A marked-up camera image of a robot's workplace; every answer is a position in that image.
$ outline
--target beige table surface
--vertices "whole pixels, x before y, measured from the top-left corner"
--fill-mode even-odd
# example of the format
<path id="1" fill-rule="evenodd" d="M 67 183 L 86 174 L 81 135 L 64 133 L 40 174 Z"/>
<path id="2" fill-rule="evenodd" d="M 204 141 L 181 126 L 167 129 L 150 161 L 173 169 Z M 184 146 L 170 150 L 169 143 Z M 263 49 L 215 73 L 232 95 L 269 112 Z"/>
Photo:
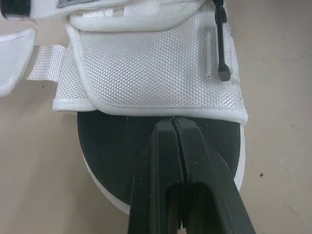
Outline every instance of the beige table surface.
<path id="1" fill-rule="evenodd" d="M 250 115 L 242 199 L 257 234 L 312 234 L 312 1 L 228 5 Z M 0 33 L 33 25 L 38 44 L 67 45 L 64 20 L 1 21 Z M 76 117 L 52 111 L 55 90 L 23 81 L 0 98 L 0 234 L 125 234 L 128 216 L 87 172 Z"/>

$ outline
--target textured nylon strap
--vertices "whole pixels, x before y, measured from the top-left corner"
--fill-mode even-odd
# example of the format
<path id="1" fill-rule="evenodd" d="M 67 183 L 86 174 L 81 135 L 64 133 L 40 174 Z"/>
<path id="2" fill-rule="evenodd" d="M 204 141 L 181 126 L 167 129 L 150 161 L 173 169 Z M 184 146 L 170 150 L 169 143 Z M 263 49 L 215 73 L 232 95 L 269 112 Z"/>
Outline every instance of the textured nylon strap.
<path id="1" fill-rule="evenodd" d="M 35 46 L 25 76 L 27 80 L 57 82 L 66 48 L 61 45 Z"/>

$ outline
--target black clamp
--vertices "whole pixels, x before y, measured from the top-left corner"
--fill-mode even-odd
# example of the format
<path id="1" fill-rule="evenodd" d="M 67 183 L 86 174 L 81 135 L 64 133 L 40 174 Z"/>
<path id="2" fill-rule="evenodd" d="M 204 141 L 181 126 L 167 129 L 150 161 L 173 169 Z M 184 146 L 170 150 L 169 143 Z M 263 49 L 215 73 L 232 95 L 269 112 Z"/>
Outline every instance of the black clamp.
<path id="1" fill-rule="evenodd" d="M 226 162 L 185 118 L 159 122 L 135 169 L 128 234 L 255 234 Z"/>
<path id="2" fill-rule="evenodd" d="M 223 7 L 223 0 L 213 0 L 215 5 L 214 19 L 217 26 L 218 33 L 218 76 L 221 81 L 229 81 L 231 78 L 231 72 L 225 63 L 224 59 L 224 41 L 223 41 L 223 23 L 227 22 L 226 11 Z"/>

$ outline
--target white padded strap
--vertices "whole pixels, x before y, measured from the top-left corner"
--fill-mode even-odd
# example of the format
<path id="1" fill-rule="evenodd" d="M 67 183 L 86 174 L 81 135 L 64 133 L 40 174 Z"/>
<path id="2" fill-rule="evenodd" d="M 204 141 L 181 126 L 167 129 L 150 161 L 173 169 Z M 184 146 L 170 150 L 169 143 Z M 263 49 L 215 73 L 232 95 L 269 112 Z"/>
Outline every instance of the white padded strap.
<path id="1" fill-rule="evenodd" d="M 22 79 L 36 41 L 36 31 L 28 29 L 0 36 L 0 97 L 8 95 Z"/>
<path id="2" fill-rule="evenodd" d="M 186 116 L 245 124 L 231 30 L 224 26 L 231 80 L 217 76 L 215 8 L 205 4 L 160 32 L 85 32 L 67 25 L 88 99 L 111 115 Z"/>
<path id="3" fill-rule="evenodd" d="M 191 17 L 204 0 L 139 0 L 134 3 L 73 13 L 70 22 L 89 32 L 161 31 L 174 28 Z"/>
<path id="4" fill-rule="evenodd" d="M 115 6 L 125 4 L 128 1 L 129 0 L 97 0 L 58 8 L 57 5 L 59 3 L 59 0 L 32 0 L 30 18 L 36 20 L 55 15 L 67 15 L 71 12 L 78 10 L 95 9 L 105 6 Z"/>

